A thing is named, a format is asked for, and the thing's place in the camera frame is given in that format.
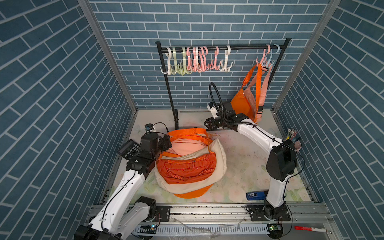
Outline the beige sling bag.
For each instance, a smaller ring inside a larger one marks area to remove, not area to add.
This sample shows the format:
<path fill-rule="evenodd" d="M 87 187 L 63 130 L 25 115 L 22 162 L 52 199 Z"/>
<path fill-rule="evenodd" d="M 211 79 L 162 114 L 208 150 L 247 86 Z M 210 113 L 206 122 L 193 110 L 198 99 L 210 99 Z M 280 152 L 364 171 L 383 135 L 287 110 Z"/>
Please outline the beige sling bag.
<path fill-rule="evenodd" d="M 181 156 L 163 155 L 154 168 L 159 186 L 181 198 L 197 198 L 222 179 L 227 156 L 219 139 L 201 150 Z"/>

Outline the dark orange mesh bag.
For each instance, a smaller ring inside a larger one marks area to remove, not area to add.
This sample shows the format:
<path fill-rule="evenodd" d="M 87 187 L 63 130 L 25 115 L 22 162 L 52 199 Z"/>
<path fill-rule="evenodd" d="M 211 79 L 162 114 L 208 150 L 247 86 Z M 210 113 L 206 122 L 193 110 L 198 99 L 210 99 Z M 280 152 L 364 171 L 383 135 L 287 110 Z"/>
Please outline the dark orange mesh bag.
<path fill-rule="evenodd" d="M 169 185 L 191 184 L 210 177 L 216 169 L 216 153 L 210 150 L 212 137 L 205 129 L 175 130 L 169 133 L 171 142 L 177 139 L 201 140 L 209 144 L 195 153 L 178 156 L 164 151 L 156 161 L 160 176 Z"/>

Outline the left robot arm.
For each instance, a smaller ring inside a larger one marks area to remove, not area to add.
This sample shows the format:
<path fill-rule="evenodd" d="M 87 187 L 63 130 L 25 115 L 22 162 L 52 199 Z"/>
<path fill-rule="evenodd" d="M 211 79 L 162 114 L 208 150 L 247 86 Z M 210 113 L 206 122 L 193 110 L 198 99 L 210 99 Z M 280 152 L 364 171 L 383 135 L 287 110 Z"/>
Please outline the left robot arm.
<path fill-rule="evenodd" d="M 134 206 L 128 206 L 154 169 L 156 160 L 172 147 L 170 136 L 164 133 L 148 132 L 141 142 L 130 139 L 119 149 L 118 154 L 127 160 L 126 171 L 119 185 L 105 206 L 87 226 L 80 225 L 76 240 L 125 240 L 143 221 L 156 219 L 156 201 L 140 197 Z"/>

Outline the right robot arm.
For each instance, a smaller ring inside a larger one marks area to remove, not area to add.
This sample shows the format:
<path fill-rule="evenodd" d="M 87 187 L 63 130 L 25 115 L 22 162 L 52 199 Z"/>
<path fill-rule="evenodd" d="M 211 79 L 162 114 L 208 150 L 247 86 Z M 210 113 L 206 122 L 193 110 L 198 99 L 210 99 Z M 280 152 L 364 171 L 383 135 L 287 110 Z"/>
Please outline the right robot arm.
<path fill-rule="evenodd" d="M 236 114 L 230 103 L 224 103 L 214 83 L 209 84 L 211 102 L 208 105 L 212 117 L 207 119 L 204 125 L 209 130 L 219 128 L 231 129 L 247 137 L 265 150 L 268 160 L 266 164 L 267 173 L 270 176 L 270 186 L 264 207 L 258 210 L 255 205 L 248 206 L 252 218 L 258 213 L 269 221 L 283 219 L 288 214 L 288 206 L 285 200 L 285 193 L 290 178 L 294 177 L 295 169 L 298 166 L 295 143 L 291 140 L 282 140 L 259 128 L 245 114 Z"/>

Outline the orange sling bag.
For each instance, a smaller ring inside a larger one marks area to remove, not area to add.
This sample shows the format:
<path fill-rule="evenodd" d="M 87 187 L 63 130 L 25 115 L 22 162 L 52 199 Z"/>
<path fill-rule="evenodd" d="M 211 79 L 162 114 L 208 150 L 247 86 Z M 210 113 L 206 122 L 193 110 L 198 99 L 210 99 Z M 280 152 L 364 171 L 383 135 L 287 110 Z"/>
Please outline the orange sling bag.
<path fill-rule="evenodd" d="M 171 192 L 179 198 L 182 199 L 194 199 L 204 195 L 213 184 L 179 184 L 171 185 Z"/>
<path fill-rule="evenodd" d="M 262 67 L 257 64 L 247 73 L 241 89 L 231 100 L 236 114 L 244 114 L 255 124 L 262 116 Z"/>

